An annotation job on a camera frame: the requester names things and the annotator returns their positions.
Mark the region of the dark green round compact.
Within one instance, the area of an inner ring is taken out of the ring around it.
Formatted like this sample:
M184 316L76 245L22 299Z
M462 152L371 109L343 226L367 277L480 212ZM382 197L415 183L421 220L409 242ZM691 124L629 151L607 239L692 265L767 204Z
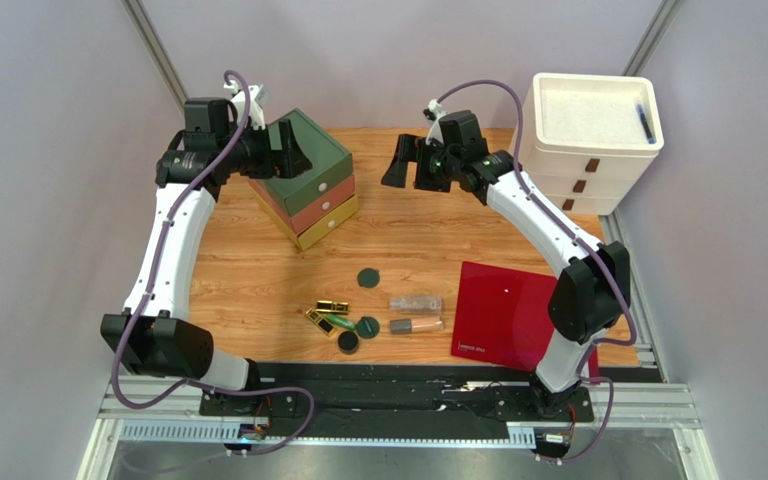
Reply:
M375 268L364 268L356 276L357 283L362 288L374 288L380 283L380 272Z

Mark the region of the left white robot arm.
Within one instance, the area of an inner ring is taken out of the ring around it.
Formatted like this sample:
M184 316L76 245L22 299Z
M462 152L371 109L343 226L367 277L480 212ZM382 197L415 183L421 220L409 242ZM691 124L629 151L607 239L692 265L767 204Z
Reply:
M184 127L156 165L155 216L136 282L121 311L101 321L117 370L209 390L249 387L252 362L219 350L212 334L190 321L197 251L231 176L292 179L311 167L290 116L263 126L241 100L185 102Z

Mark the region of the clear cosmetic bottle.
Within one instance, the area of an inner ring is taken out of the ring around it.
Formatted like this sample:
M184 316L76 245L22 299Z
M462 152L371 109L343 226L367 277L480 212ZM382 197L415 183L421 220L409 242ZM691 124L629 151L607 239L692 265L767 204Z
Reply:
M405 295L389 299L392 311L411 314L440 314L443 298L439 295Z

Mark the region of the grey capped foundation tube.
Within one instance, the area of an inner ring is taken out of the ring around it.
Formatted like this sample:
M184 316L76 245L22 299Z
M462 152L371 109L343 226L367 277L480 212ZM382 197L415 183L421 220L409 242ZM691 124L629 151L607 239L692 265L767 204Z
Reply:
M389 322L389 331L394 335L436 332L444 328L444 321L440 316L404 318Z

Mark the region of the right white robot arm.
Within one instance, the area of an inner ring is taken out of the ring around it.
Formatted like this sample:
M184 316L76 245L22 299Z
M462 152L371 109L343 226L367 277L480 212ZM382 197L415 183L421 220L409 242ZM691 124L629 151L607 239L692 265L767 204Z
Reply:
M443 192L458 185L514 225L542 254L557 283L548 301L554 331L530 385L538 405L561 409L583 383L594 347L620 317L630 315L630 255L580 229L527 178L513 155L490 151L469 110L437 114L427 136L399 135L383 174L403 188L415 164L414 188Z

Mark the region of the green top drawer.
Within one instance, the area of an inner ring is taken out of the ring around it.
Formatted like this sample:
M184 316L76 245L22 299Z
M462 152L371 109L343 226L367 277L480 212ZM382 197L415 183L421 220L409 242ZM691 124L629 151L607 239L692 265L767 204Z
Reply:
M291 121L300 149L312 168L292 179L250 180L249 185L261 187L261 196L271 198L289 216L294 216L353 174L352 153L300 108L289 111L280 120Z

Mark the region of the pink drawer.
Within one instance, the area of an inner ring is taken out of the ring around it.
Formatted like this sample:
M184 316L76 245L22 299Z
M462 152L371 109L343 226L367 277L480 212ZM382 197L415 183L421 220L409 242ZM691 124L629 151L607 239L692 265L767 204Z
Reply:
M351 175L330 190L317 192L317 196L299 212L290 215L284 207L280 206L271 197L262 181L251 180L249 185L294 234L303 233L355 193L355 177Z

